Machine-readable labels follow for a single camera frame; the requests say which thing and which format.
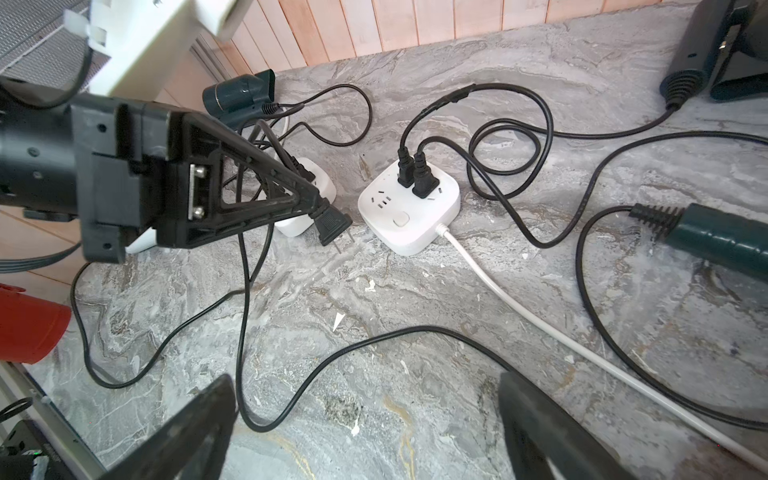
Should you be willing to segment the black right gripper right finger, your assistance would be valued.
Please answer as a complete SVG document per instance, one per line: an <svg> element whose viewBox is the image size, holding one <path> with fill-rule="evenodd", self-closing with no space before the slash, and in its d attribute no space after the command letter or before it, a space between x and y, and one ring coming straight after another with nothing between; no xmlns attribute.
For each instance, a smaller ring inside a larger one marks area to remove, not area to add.
<svg viewBox="0 0 768 480"><path fill-rule="evenodd" d="M499 413L517 479L631 479L573 417L515 370L500 377Z"/></svg>

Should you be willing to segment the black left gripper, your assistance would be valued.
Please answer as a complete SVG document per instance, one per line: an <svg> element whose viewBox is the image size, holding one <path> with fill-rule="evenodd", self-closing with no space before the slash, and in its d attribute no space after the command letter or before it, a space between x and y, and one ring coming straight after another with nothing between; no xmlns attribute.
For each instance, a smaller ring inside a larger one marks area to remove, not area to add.
<svg viewBox="0 0 768 480"><path fill-rule="evenodd" d="M76 214L86 261L122 263L145 230L158 245L194 249L327 208L269 128L274 159L218 120L170 104L79 94L70 103ZM224 160L287 195L228 204Z"/></svg>

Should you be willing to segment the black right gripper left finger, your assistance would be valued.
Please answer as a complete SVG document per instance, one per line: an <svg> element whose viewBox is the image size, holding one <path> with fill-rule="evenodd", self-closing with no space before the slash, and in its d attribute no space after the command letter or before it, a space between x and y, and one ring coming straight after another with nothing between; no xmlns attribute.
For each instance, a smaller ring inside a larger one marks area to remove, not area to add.
<svg viewBox="0 0 768 480"><path fill-rule="evenodd" d="M223 374L104 479L218 479L236 420L234 382Z"/></svg>

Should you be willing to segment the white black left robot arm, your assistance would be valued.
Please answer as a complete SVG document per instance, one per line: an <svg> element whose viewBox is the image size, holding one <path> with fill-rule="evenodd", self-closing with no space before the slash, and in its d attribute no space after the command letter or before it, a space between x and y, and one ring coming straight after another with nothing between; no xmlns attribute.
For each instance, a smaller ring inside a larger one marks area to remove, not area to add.
<svg viewBox="0 0 768 480"><path fill-rule="evenodd" d="M1 201L77 220L91 262L120 263L146 230L194 249L330 207L319 190L218 120L175 106L81 93L34 109L49 87L1 98Z"/></svg>

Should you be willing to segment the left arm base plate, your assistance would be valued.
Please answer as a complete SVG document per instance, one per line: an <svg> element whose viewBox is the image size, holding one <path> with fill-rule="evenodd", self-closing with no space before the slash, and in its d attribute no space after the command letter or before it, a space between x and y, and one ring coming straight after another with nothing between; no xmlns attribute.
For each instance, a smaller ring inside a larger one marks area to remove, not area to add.
<svg viewBox="0 0 768 480"><path fill-rule="evenodd" d="M98 479L106 468L19 363L1 363L1 465L9 478Z"/></svg>

